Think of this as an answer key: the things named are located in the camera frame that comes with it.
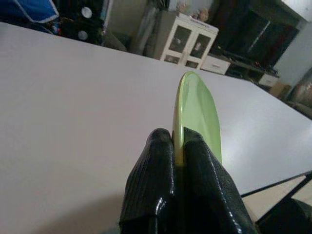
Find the cabinet handle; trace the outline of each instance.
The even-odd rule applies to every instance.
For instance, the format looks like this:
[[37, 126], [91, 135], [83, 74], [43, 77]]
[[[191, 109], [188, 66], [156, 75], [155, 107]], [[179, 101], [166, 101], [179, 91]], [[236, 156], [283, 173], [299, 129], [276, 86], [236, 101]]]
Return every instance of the cabinet handle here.
[[219, 65], [216, 65], [216, 64], [211, 64], [212, 65], [212, 67], [217, 67], [217, 68], [220, 68], [220, 66]]

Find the green plate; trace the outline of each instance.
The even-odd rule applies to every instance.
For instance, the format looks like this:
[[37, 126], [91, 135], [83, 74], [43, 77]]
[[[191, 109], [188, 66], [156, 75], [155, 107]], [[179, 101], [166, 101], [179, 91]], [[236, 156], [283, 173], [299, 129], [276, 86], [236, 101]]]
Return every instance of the green plate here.
[[200, 133], [214, 156], [222, 162], [219, 118], [214, 99], [203, 80], [194, 72], [182, 77], [175, 100], [173, 137], [175, 164], [183, 167], [183, 128]]

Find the white drawer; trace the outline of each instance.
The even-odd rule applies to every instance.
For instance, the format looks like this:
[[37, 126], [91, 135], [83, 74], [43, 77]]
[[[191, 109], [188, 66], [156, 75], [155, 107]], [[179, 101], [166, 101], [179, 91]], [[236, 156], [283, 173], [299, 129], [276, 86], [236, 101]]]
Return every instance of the white drawer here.
[[200, 69], [224, 75], [228, 70], [229, 66], [229, 62], [207, 55]]
[[277, 77], [270, 76], [268, 74], [264, 74], [262, 76], [261, 80], [259, 81], [259, 84], [269, 86], [269, 87], [273, 87], [277, 81], [278, 81]]

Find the cabinet door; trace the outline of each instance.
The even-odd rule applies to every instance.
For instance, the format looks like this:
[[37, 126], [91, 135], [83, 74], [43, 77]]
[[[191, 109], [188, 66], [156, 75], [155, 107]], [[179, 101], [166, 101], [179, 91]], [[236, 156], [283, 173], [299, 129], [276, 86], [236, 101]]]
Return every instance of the cabinet door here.
[[206, 58], [216, 34], [198, 28], [185, 59], [185, 66], [199, 69]]
[[176, 64], [182, 63], [187, 48], [190, 47], [190, 43], [193, 41], [194, 29], [196, 27], [193, 25], [176, 19], [160, 60]]

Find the glass cabinet door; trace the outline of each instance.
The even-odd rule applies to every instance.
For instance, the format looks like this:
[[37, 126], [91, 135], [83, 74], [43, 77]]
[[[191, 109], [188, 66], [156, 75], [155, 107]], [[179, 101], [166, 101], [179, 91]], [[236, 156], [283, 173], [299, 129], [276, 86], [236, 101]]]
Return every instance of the glass cabinet door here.
[[192, 31], [180, 25], [177, 26], [174, 37], [172, 38], [169, 50], [182, 53]]
[[191, 50], [190, 56], [201, 59], [210, 40], [210, 37], [199, 33], [196, 42]]

